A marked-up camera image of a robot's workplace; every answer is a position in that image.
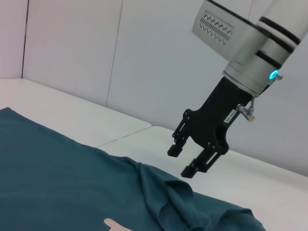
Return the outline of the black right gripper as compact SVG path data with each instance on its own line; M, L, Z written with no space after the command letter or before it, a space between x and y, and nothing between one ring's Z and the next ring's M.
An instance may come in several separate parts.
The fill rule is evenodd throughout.
M190 136L203 147L201 153L185 167L181 176L192 179L197 172L206 173L225 154L229 145L226 133L238 116L236 107L246 106L252 95L223 77L204 104L196 111L187 109L172 138L174 143L167 154L178 157Z

